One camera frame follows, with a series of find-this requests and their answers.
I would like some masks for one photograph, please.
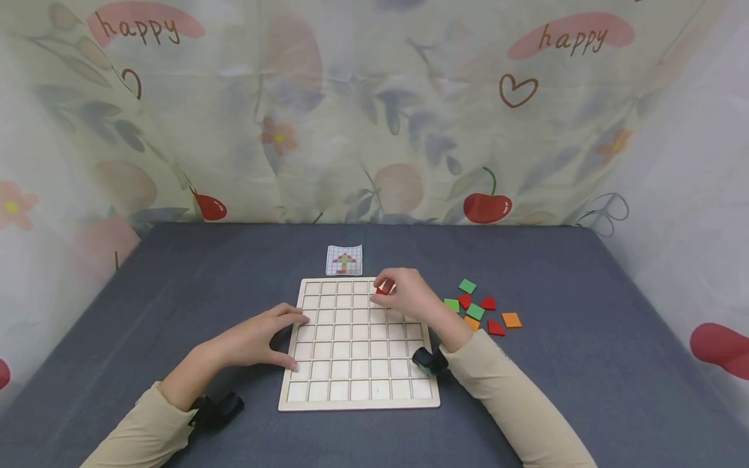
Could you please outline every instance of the wooden grid board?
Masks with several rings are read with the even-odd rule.
[[[369,301],[374,278],[303,279],[279,411],[366,410],[440,406],[437,380],[410,360],[431,350],[427,326]]]

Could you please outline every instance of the beige sleeve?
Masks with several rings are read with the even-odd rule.
[[[452,374],[484,404],[525,468],[595,467],[564,416],[484,330],[456,353],[441,350]]]
[[[197,410],[173,407],[156,382],[81,468],[157,468],[187,446]]]

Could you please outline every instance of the orange square tile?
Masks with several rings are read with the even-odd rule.
[[[505,326],[507,328],[520,328],[523,326],[523,324],[520,323],[518,314],[515,314],[514,312],[505,312],[502,314],[502,320],[505,321]]]
[[[463,317],[463,320],[465,320],[469,325],[471,325],[471,328],[473,328],[474,330],[478,330],[479,329],[479,321],[478,320],[473,319],[471,317],[468,317],[467,315],[465,317]]]

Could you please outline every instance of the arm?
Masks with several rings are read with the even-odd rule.
[[[595,467],[564,416],[483,331],[474,332],[419,272],[384,270],[374,282],[389,295],[372,301],[424,321],[440,337],[452,374],[491,414],[526,468]]]
[[[270,339],[292,323],[309,318],[300,309],[279,304],[271,310],[198,345],[164,379],[138,400],[81,468],[158,468],[187,446],[192,433],[192,403],[223,368],[259,363],[296,370],[288,354],[270,349]]]

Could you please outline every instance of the orange flower print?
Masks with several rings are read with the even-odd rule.
[[[604,157],[604,166],[609,165],[609,162],[611,162],[617,154],[622,153],[627,149],[627,142],[629,141],[629,137],[632,136],[632,133],[634,133],[634,130],[622,128],[616,132],[616,135],[613,136],[610,142],[601,145],[596,149],[596,152]]]
[[[12,223],[30,231],[34,225],[26,212],[39,203],[39,197],[31,193],[22,193],[21,187],[10,180],[0,180],[0,229]]]
[[[283,156],[283,149],[296,150],[299,145],[297,140],[294,139],[294,128],[291,124],[285,122],[276,124],[276,122],[266,117],[263,119],[263,127],[265,131],[261,136],[263,145],[273,145],[276,149],[276,155]]]

